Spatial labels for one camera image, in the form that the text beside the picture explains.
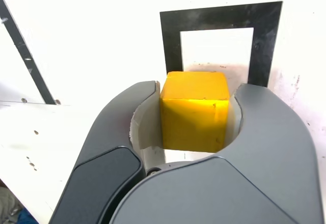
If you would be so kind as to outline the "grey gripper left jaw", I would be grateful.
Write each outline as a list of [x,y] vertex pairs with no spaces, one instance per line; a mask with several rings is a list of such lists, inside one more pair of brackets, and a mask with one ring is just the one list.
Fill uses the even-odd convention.
[[50,219],[51,223],[109,223],[146,171],[143,151],[162,148],[160,84],[136,83],[95,119]]

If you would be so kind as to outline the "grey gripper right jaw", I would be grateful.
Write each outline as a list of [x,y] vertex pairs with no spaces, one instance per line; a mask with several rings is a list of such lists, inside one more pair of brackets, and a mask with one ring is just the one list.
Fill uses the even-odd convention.
[[244,84],[241,128],[207,158],[137,184],[111,223],[323,223],[317,157],[305,123],[269,89]]

